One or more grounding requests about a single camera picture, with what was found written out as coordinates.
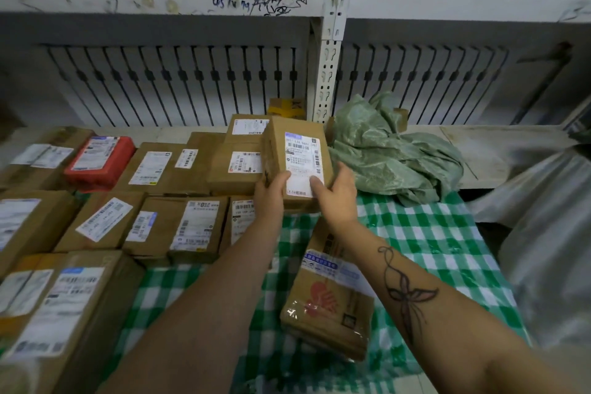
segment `red package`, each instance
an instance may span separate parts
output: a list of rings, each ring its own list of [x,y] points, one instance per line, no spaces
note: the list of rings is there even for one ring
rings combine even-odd
[[[64,176],[80,192],[109,191],[134,153],[131,137],[94,136],[66,168]]]

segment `forearm tattoo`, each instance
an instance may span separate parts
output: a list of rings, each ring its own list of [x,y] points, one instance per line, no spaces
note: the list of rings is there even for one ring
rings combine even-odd
[[[412,317],[415,316],[418,328],[418,335],[422,333],[421,319],[426,323],[425,316],[417,304],[432,300],[439,293],[439,289],[424,290],[422,288],[410,288],[410,280],[408,276],[402,271],[397,270],[391,265],[394,260],[394,249],[389,246],[382,246],[378,252],[384,254],[386,262],[386,269],[384,270],[384,285],[390,297],[397,302],[400,302],[400,314],[403,319],[404,331],[408,337],[408,342],[414,344],[414,338],[417,335],[412,328]],[[400,289],[394,288],[393,285],[399,282]]]

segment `gingham cloth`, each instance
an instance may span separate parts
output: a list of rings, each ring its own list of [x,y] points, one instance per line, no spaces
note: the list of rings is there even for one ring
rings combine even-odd
[[[511,288],[457,193],[447,196],[444,203],[411,208],[402,207],[390,196],[372,194],[361,194],[357,203],[359,219],[374,233],[526,337]],[[419,373],[421,368],[379,300],[375,302],[372,338],[363,363],[344,362],[281,330],[279,312],[317,218],[292,215],[283,219],[273,266],[265,277],[252,318],[248,347],[236,368],[235,386],[264,376],[279,380],[279,388],[286,390],[394,392],[393,377]],[[107,374],[153,320],[206,268],[179,266],[147,272]]]

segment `crumpled green bag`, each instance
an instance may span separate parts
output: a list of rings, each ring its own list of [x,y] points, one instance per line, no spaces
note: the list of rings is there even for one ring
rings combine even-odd
[[[397,195],[408,207],[435,203],[457,189],[462,154],[433,134],[399,134],[401,114],[387,106],[393,98],[380,92],[367,102],[354,95],[335,115],[330,157],[353,170],[359,190]]]

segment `white fabric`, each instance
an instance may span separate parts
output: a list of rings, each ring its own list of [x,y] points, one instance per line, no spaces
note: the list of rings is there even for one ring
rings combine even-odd
[[[567,149],[468,208],[513,228],[499,263],[534,340],[591,347],[591,162]]]

